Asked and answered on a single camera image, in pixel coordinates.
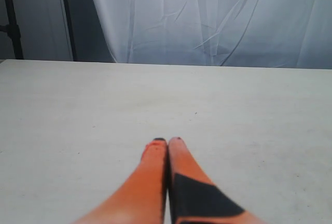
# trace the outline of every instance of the metal pole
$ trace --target metal pole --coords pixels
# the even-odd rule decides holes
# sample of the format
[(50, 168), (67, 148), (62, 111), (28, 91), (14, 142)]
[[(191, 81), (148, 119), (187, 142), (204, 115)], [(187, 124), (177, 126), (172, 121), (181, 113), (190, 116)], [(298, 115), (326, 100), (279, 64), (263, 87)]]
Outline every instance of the metal pole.
[(16, 21), (14, 3), (12, 0), (5, 0), (5, 3), (9, 24), (6, 26), (0, 26), (0, 31), (6, 32), (11, 39), (16, 59), (23, 60), (21, 33)]

